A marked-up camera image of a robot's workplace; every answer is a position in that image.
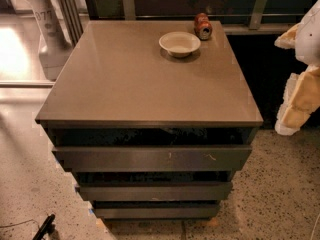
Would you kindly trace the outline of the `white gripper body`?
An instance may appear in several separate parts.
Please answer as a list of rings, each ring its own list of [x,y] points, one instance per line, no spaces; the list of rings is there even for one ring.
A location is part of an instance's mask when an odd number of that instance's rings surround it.
[[[317,0],[298,25],[295,56],[307,65],[320,65],[320,0]]]

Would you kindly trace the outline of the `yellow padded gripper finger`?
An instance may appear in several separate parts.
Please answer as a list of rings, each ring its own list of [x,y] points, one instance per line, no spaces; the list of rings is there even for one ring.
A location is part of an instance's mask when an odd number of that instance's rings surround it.
[[[294,49],[298,27],[299,23],[292,26],[290,29],[288,29],[285,33],[283,33],[275,40],[274,45],[282,49]]]
[[[320,107],[320,67],[309,65],[301,74],[292,73],[287,80],[275,130],[291,136]]]

